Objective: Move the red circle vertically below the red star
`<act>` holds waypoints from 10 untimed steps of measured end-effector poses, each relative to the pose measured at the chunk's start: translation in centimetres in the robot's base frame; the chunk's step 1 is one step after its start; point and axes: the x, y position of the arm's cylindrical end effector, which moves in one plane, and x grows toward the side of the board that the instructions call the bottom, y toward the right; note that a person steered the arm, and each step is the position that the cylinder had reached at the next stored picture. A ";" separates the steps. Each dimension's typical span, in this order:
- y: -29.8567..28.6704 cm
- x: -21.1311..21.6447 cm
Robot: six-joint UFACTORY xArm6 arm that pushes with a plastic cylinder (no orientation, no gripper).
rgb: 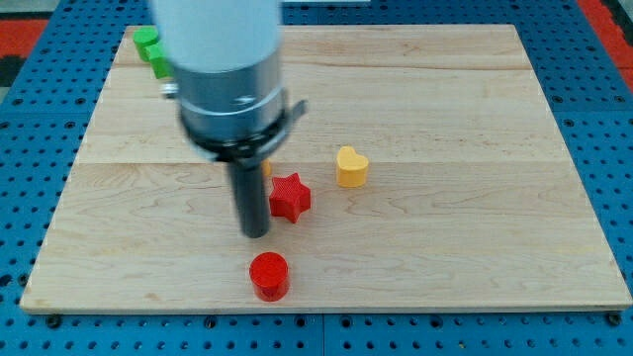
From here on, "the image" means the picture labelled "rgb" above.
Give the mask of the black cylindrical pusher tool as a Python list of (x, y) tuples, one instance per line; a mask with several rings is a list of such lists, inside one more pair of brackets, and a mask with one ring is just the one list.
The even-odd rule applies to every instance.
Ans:
[(269, 230), (270, 213), (261, 164), (227, 165), (241, 232), (249, 238), (259, 238)]

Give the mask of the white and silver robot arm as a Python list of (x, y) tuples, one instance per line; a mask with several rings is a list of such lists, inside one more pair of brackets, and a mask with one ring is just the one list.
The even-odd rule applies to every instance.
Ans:
[(181, 127), (206, 159), (226, 164), (241, 232), (269, 230), (262, 162), (306, 101), (288, 104), (278, 0), (152, 0), (175, 81)]

